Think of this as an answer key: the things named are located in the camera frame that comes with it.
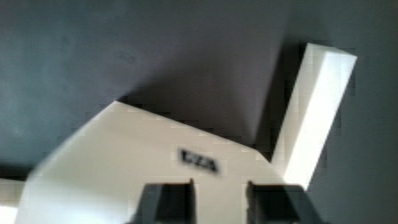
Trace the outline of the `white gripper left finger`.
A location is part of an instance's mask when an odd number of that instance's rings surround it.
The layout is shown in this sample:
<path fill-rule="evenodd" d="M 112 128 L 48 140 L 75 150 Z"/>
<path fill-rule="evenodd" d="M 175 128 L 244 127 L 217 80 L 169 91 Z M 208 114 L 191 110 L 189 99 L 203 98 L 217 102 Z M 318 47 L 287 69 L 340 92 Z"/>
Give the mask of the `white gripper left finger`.
<path fill-rule="evenodd" d="M 198 224 L 194 181 L 144 186 L 132 224 Z"/>

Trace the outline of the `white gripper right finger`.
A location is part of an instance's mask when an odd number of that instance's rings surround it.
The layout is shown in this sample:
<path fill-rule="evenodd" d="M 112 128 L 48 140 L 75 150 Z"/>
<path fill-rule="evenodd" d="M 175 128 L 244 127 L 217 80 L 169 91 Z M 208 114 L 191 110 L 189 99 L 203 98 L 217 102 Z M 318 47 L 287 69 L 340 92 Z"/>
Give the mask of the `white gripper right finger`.
<path fill-rule="evenodd" d="M 324 224 L 299 185 L 247 184 L 247 224 Z"/>

